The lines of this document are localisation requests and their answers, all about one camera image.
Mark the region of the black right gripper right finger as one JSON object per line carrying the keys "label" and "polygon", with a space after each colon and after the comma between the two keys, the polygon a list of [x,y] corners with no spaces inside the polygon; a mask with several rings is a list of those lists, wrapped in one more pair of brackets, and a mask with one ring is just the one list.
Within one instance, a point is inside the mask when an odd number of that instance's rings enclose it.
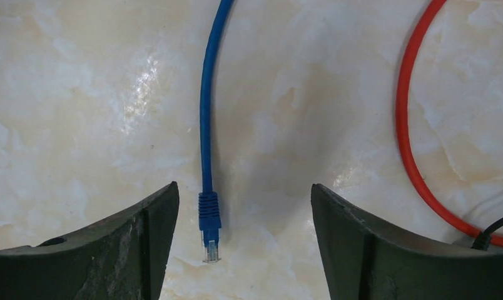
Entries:
{"label": "black right gripper right finger", "polygon": [[503,299],[503,252],[415,234],[321,184],[311,204],[332,299]]}

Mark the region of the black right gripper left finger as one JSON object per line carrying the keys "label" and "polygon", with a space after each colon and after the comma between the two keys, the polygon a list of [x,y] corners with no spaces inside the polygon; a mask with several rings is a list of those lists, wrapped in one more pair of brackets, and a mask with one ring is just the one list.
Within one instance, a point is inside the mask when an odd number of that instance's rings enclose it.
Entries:
{"label": "black right gripper left finger", "polygon": [[77,231],[0,250],[0,299],[158,299],[179,203],[172,182]]}

